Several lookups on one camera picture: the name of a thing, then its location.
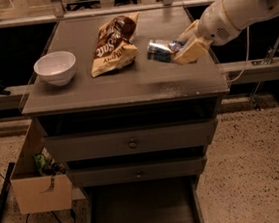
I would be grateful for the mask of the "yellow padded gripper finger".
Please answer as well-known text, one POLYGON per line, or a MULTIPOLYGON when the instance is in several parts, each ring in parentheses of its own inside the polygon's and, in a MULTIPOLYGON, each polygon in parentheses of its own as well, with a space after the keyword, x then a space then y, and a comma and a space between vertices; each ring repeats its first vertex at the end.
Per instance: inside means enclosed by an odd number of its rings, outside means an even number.
POLYGON ((184 48, 174 55, 174 62, 179 65, 190 64, 207 54, 212 40, 194 37, 188 40, 184 48))
POLYGON ((198 32, 198 25, 199 20, 196 19, 194 22, 192 22, 188 28, 185 29, 183 33, 181 33, 177 39, 178 41, 187 42, 192 36, 195 36, 198 32))

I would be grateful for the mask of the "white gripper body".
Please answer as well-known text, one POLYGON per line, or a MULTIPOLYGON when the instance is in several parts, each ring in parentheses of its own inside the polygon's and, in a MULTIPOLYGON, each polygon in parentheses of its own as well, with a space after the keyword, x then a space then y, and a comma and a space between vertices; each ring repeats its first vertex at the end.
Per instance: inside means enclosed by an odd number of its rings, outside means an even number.
POLYGON ((223 0, 215 1, 206 8, 197 29, 198 34, 210 40, 213 46, 223 46, 240 34, 240 30, 228 18, 223 0))

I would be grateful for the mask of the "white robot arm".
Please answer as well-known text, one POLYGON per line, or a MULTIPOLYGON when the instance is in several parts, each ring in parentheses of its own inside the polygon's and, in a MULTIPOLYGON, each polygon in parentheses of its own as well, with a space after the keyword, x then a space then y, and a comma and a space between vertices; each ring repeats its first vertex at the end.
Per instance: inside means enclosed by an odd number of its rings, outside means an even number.
POLYGON ((210 46, 223 46, 242 30, 279 16, 279 0, 216 0, 177 38, 185 43, 174 53, 176 64, 190 64, 210 46))

